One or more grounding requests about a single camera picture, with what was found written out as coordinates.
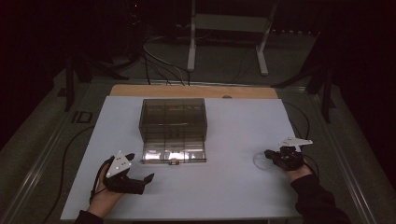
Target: black sleeve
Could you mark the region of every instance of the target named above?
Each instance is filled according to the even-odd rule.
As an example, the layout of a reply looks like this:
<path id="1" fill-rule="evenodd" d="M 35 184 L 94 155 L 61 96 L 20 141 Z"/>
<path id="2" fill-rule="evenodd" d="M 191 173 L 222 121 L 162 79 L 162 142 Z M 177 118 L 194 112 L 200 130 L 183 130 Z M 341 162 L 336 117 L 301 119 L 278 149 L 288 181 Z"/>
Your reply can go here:
<path id="1" fill-rule="evenodd" d="M 314 175 L 306 175 L 291 182 L 297 192 L 295 205 L 306 224 L 349 224 L 347 214 L 335 205 L 334 196 L 324 189 Z"/>
<path id="2" fill-rule="evenodd" d="M 74 224 L 103 224 L 103 220 L 94 214 L 81 210 Z"/>

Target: white bracket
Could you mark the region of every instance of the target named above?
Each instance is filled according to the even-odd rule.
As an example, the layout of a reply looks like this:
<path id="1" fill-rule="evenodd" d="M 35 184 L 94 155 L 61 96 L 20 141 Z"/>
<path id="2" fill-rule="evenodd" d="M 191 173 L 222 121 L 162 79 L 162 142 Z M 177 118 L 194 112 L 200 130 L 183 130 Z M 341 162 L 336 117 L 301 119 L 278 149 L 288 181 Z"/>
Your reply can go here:
<path id="1" fill-rule="evenodd" d="M 126 159 L 122 152 L 119 151 L 115 156 L 114 161 L 111 163 L 110 168 L 108 168 L 106 177 L 110 178 L 113 175 L 117 175 L 122 171 L 129 169 L 131 165 L 132 164 L 128 161 L 128 159 Z"/>
<path id="2" fill-rule="evenodd" d="M 305 139 L 300 139 L 300 138 L 295 138 L 295 137 L 288 137 L 282 142 L 279 142 L 279 144 L 282 147 L 297 147 L 297 146 L 303 146 L 303 145 L 311 145 L 313 142 L 311 140 L 305 140 Z"/>

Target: white tabletop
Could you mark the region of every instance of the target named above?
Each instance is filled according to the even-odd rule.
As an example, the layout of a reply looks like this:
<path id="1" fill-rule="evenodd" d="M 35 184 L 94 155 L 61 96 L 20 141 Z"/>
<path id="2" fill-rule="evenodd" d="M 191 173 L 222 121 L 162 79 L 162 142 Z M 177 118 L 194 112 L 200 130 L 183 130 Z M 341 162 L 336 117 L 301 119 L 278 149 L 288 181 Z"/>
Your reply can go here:
<path id="1" fill-rule="evenodd" d="M 278 142 L 294 136 L 281 100 L 205 98 L 207 162 L 170 166 L 139 162 L 143 141 L 138 124 L 145 98 L 107 96 L 61 219 L 75 219 L 79 210 L 87 209 L 97 170 L 119 150 L 135 154 L 130 178 L 143 179 L 151 173 L 155 176 L 143 195 L 123 196 L 107 218 L 227 220 L 299 216 L 294 209 L 296 194 L 285 175 L 276 168 L 260 170 L 252 161 L 255 153 L 278 150 Z"/>

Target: dark background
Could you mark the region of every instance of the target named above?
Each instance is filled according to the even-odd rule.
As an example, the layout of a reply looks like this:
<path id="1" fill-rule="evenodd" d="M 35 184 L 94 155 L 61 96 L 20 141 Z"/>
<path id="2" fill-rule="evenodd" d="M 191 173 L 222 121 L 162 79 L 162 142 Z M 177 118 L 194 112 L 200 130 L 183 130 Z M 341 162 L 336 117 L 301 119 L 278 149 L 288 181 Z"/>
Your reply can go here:
<path id="1" fill-rule="evenodd" d="M 0 6 L 1 124 L 0 147 L 16 132 L 52 89 L 64 69 L 68 45 L 103 63 L 139 50 L 136 34 L 127 35 L 129 8 L 157 35 L 178 36 L 177 24 L 190 22 L 190 2 L 150 1 L 7 1 Z M 198 1 L 197 10 L 261 15 L 263 8 L 235 7 L 237 1 Z M 280 1 L 273 34 L 282 31 L 318 35 L 303 70 L 323 61 L 334 65 L 334 84 L 367 138 L 390 182 L 396 158 L 393 144 L 396 75 L 395 6 L 386 1 Z M 125 43 L 132 45 L 125 49 Z"/>

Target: floor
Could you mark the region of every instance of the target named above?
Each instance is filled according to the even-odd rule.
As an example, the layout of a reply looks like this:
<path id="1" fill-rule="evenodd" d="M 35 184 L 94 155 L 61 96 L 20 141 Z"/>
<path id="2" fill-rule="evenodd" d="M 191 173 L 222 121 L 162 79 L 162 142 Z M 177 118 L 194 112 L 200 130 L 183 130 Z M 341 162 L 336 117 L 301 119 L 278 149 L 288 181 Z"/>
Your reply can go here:
<path id="1" fill-rule="evenodd" d="M 219 38 L 199 41 L 191 85 L 238 85 L 268 87 L 296 74 L 315 43 L 309 35 L 270 35 L 264 50 L 269 75 L 260 74 L 254 43 L 222 44 Z M 155 37 L 146 51 L 179 67 L 187 66 L 188 38 Z M 188 73 L 148 56 L 151 84 L 186 85 Z M 70 112 L 64 112 L 64 71 L 55 78 L 55 88 L 37 106 L 0 152 L 0 217 L 2 223 L 68 223 L 60 221 L 68 191 L 101 106 L 117 83 L 148 84 L 144 58 L 120 70 L 129 80 L 105 77 L 98 71 L 91 83 L 78 83 Z M 309 78 L 285 89 L 276 89 L 285 103 L 296 136 L 314 141 L 304 148 L 320 170 L 320 183 L 334 193 L 337 205 L 353 223 L 396 223 L 396 193 L 380 169 L 358 124 L 336 86 L 332 86 L 331 123 L 320 115 L 320 97 L 304 91 Z M 92 113 L 90 122 L 77 122 L 76 113 Z M 266 223 L 266 220 L 213 221 L 205 223 Z M 120 223 L 107 220 L 106 223 Z M 271 220 L 270 223 L 284 223 Z M 303 223 L 299 218 L 289 223 Z"/>

